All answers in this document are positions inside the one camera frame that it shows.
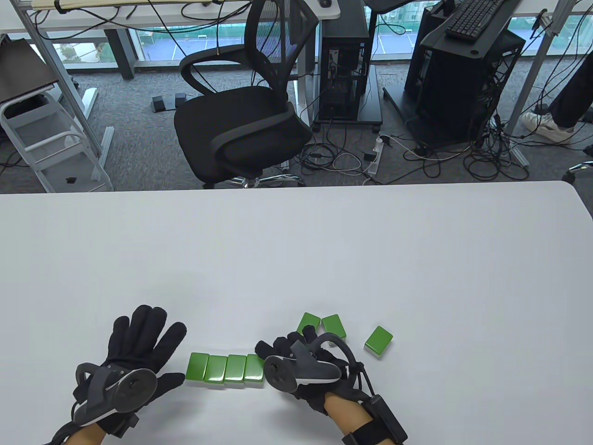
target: black keyboard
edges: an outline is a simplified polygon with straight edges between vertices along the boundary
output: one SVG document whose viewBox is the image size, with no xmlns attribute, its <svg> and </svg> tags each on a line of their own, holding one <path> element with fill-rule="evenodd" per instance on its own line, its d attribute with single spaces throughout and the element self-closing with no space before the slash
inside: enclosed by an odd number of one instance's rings
<svg viewBox="0 0 593 445">
<path fill-rule="evenodd" d="M 505 0 L 466 0 L 449 19 L 447 35 L 475 42 Z"/>
</svg>

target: black glove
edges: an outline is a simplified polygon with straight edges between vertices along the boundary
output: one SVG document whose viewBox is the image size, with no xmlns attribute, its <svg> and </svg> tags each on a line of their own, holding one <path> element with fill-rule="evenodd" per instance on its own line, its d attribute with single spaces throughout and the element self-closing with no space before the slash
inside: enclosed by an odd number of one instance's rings
<svg viewBox="0 0 593 445">
<path fill-rule="evenodd" d="M 264 341 L 260 341 L 256 345 L 256 354 L 262 360 L 265 360 L 271 355 L 279 355 L 281 357 L 290 358 L 292 356 L 291 346 L 296 342 L 300 341 L 304 344 L 310 344 L 317 338 L 314 326 L 305 326 L 302 330 L 303 335 L 298 332 L 291 332 L 286 337 L 278 337 L 274 341 L 274 346 L 270 346 Z M 346 367 L 348 362 L 336 358 L 331 352 L 326 349 L 320 348 L 315 352 L 315 358 L 318 361 L 325 361 L 332 363 L 342 371 L 342 378 L 334 383 L 323 383 L 323 384 L 302 384 L 299 385 L 294 393 L 297 399 L 304 399 L 309 403 L 315 411 L 322 412 L 327 415 L 324 407 L 326 402 L 326 393 L 334 393 L 347 400 L 359 401 L 368 398 L 364 392 L 352 388 L 348 383 L 348 372 Z"/>
<path fill-rule="evenodd" d="M 140 306 L 134 311 L 131 322 L 126 316 L 119 317 L 113 323 L 107 359 L 101 366 L 115 364 L 128 370 L 146 368 L 155 374 L 159 372 L 187 333 L 187 328 L 183 323 L 173 323 L 157 344 L 166 321 L 167 312 L 164 309 L 146 305 Z M 184 380 L 185 374 L 183 373 L 163 374 L 158 378 L 157 389 L 146 405 L 171 389 L 181 386 Z M 88 382 L 90 379 L 85 382 L 86 384 L 76 388 L 75 397 L 81 395 L 81 398 L 85 398 L 85 394 L 88 392 Z M 132 415 L 134 413 L 111 414 L 105 419 L 99 420 L 97 424 L 107 434 L 115 434 Z"/>
</svg>

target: chair armrest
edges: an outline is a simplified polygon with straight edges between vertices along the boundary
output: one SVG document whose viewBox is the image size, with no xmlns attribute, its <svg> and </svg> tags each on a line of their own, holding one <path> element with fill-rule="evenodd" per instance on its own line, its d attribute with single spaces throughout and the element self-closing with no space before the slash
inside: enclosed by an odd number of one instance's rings
<svg viewBox="0 0 593 445">
<path fill-rule="evenodd" d="M 251 64 L 247 59 L 247 53 L 245 52 L 245 45 L 242 44 L 221 46 L 218 49 L 218 53 L 216 48 L 210 48 L 186 56 L 179 63 L 179 67 L 181 68 L 181 77 L 183 77 L 185 82 L 187 82 L 193 89 L 204 95 L 212 94 L 214 91 L 210 90 L 210 88 L 205 87 L 203 84 L 197 81 L 197 79 L 192 74 L 192 67 L 196 63 L 210 61 L 236 62 L 251 68 Z"/>
<path fill-rule="evenodd" d="M 232 130 L 226 131 L 214 137 L 210 141 L 210 148 L 214 159 L 225 169 L 233 172 L 237 176 L 249 177 L 250 172 L 242 169 L 241 166 L 230 163 L 224 156 L 223 148 L 231 142 L 238 141 L 249 136 L 253 136 L 259 132 L 266 131 L 274 128 L 277 125 L 281 125 L 295 117 L 295 109 L 292 103 L 288 103 L 287 110 L 279 115 L 260 119 L 258 121 L 242 125 Z"/>
</svg>

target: green tile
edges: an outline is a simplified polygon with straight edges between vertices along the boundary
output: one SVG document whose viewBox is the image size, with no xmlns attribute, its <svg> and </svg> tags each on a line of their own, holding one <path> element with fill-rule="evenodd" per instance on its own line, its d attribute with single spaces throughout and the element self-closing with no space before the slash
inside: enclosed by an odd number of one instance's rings
<svg viewBox="0 0 593 445">
<path fill-rule="evenodd" d="M 302 328 L 308 325 L 315 326 L 315 330 L 317 330 L 317 328 L 319 328 L 319 323 L 321 323 L 321 319 L 318 316 L 305 312 L 296 331 L 302 334 Z"/>
<path fill-rule="evenodd" d="M 224 371 L 224 383 L 243 383 L 246 361 L 245 355 L 229 355 L 227 369 Z"/>
<path fill-rule="evenodd" d="M 389 345 L 392 339 L 393 335 L 391 335 L 381 326 L 377 326 L 369 339 L 366 341 L 365 348 L 380 357 L 383 352 L 385 352 L 386 347 Z"/>
<path fill-rule="evenodd" d="M 342 321 L 340 321 L 340 317 L 338 317 L 337 314 L 322 318 L 321 323 L 323 324 L 323 329 L 325 329 L 326 332 L 334 333 L 342 339 L 346 338 L 346 331 L 344 330 Z"/>
<path fill-rule="evenodd" d="M 208 358 L 204 383 L 223 384 L 224 371 L 227 367 L 227 358 L 223 355 L 211 355 Z"/>
<path fill-rule="evenodd" d="M 186 380 L 194 380 L 197 382 L 204 381 L 208 357 L 210 357 L 210 354 L 203 354 L 201 352 L 193 352 L 190 355 L 189 363 L 187 365 Z"/>
<path fill-rule="evenodd" d="M 248 354 L 245 363 L 245 382 L 263 383 L 263 360 L 256 354 Z"/>
</svg>

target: person's leg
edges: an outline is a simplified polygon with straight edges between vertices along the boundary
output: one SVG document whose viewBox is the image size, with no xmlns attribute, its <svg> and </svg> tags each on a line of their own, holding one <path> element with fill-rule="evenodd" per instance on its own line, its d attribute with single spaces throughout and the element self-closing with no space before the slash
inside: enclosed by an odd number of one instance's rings
<svg viewBox="0 0 593 445">
<path fill-rule="evenodd" d="M 575 125 L 593 103 L 593 53 L 550 105 L 549 114 L 525 113 L 521 121 L 533 133 L 544 136 L 557 144 L 568 142 L 575 132 Z"/>
<path fill-rule="evenodd" d="M 560 128 L 572 128 L 593 103 L 593 53 L 550 105 L 550 113 Z"/>
</svg>

